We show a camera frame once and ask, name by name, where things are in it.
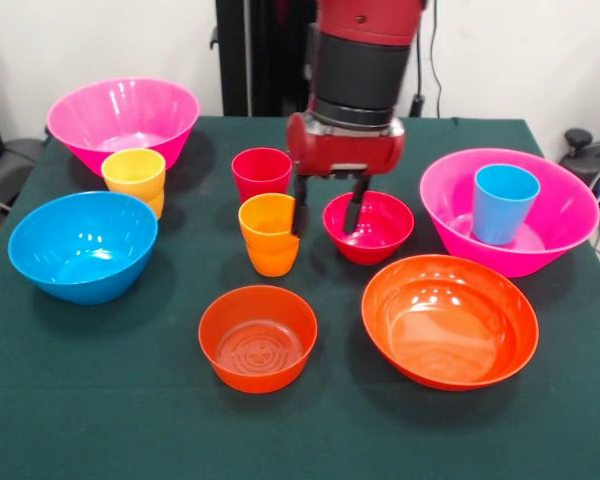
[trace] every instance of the blue bowl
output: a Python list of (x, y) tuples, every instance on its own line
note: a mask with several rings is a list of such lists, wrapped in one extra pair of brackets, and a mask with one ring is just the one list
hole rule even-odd
[(95, 305), (122, 295), (147, 266), (158, 236), (151, 209), (129, 195), (85, 192), (27, 215), (9, 239), (9, 259), (45, 292)]

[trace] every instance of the plastic bowl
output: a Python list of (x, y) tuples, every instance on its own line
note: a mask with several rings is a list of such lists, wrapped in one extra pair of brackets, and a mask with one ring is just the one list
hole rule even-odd
[(154, 78), (126, 77), (86, 85), (65, 95), (49, 110), (51, 134), (93, 173), (102, 162), (129, 148), (161, 153), (173, 166), (200, 114), (185, 87)]
[(391, 195), (368, 191), (364, 195), (358, 228), (343, 232), (352, 193), (334, 198), (322, 213), (327, 233), (340, 252), (358, 265), (375, 265), (389, 258), (411, 235), (413, 213)]
[[(541, 185), (513, 242), (501, 246), (482, 243), (471, 234), (475, 174), (496, 163), (524, 168)], [(507, 277), (540, 270), (585, 242), (600, 222), (595, 197), (575, 175), (544, 158), (513, 150), (464, 150), (441, 158), (422, 176), (420, 197), (450, 254)]]
[(362, 297), (367, 333), (407, 377), (441, 390), (501, 382), (531, 360), (538, 322), (509, 280), (446, 255), (404, 258), (371, 279)]
[(293, 382), (318, 338), (307, 302), (279, 287), (232, 290), (207, 308), (198, 329), (218, 377), (245, 393), (269, 393)]
[(61, 197), (27, 215), (9, 239), (9, 259), (45, 292), (95, 305), (124, 293), (144, 270), (158, 221), (142, 201), (113, 192)]

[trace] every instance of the pink bowl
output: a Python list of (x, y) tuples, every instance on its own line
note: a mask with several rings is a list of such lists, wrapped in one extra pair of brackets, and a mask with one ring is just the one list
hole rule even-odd
[(352, 193), (334, 198), (322, 213), (327, 233), (340, 252), (359, 265), (375, 265), (389, 258), (411, 235), (413, 213), (391, 195), (368, 191), (364, 195), (358, 229), (343, 232), (347, 206)]
[[(494, 163), (524, 168), (541, 185), (513, 242), (499, 247), (471, 234), (474, 176)], [(451, 255), (482, 263), (507, 277), (540, 270), (585, 242), (600, 222), (595, 197), (575, 175), (544, 158), (513, 150), (464, 150), (441, 158), (422, 176), (420, 197)]]
[(127, 77), (86, 85), (49, 110), (51, 134), (98, 176), (102, 162), (126, 148), (151, 148), (171, 168), (200, 114), (196, 97), (164, 80)]

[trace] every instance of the pink bowl with blue cup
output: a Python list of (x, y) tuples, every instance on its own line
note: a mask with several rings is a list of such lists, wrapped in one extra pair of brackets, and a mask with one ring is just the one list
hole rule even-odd
[[(475, 175), (493, 164), (520, 167), (540, 182), (533, 208), (507, 245), (490, 245), (472, 234)], [(420, 197), (451, 255), (507, 277), (540, 270), (584, 243), (600, 222), (598, 203), (580, 179), (542, 157), (514, 150), (481, 148), (447, 155), (423, 174)]]
[(47, 127), (93, 173), (127, 148), (151, 148), (169, 169), (200, 115), (195, 95), (166, 80), (125, 77), (86, 85), (49, 110)]

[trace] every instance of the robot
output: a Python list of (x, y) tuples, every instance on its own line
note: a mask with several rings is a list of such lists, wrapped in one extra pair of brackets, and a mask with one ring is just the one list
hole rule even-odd
[(371, 177), (398, 163), (406, 136), (394, 108), (425, 8), (426, 0), (318, 0), (309, 104), (287, 125), (294, 235), (306, 231), (312, 176), (356, 179), (344, 225), (353, 233)]

